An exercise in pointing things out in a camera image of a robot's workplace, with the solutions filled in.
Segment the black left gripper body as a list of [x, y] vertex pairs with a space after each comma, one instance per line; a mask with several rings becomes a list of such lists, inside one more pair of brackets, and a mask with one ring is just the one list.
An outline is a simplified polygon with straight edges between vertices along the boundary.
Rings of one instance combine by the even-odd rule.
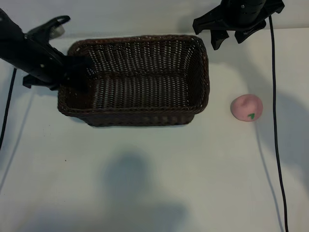
[[65, 56], [51, 47], [27, 38], [22, 31], [13, 32], [14, 65], [28, 75], [23, 78], [23, 86], [47, 87], [51, 91], [59, 89], [65, 74]]

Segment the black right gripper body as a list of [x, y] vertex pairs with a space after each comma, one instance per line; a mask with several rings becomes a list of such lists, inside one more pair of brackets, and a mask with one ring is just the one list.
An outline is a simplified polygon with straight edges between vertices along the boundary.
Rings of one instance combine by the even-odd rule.
[[194, 19], [195, 34], [203, 30], [250, 30], [273, 13], [280, 13], [282, 0], [223, 0], [220, 5]]

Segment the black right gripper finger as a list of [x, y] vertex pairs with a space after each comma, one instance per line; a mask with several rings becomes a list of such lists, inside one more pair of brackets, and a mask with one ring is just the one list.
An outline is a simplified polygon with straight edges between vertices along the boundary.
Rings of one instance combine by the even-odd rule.
[[238, 44], [244, 42], [248, 37], [250, 37], [253, 34], [253, 29], [242, 29], [242, 30], [236, 30], [235, 31], [235, 38], [238, 42]]
[[229, 38], [229, 35], [226, 30], [211, 30], [211, 45], [214, 50], [218, 50], [227, 38]]

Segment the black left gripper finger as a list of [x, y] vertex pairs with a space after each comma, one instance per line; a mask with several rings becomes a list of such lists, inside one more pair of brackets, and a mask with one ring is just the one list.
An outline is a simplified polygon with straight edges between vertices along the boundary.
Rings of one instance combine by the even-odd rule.
[[87, 77], [80, 73], [66, 73], [61, 81], [61, 85], [80, 92], [88, 91]]
[[91, 68], [93, 61], [91, 57], [85, 56], [66, 56], [64, 59], [67, 77], [80, 76], [86, 72], [87, 68]]

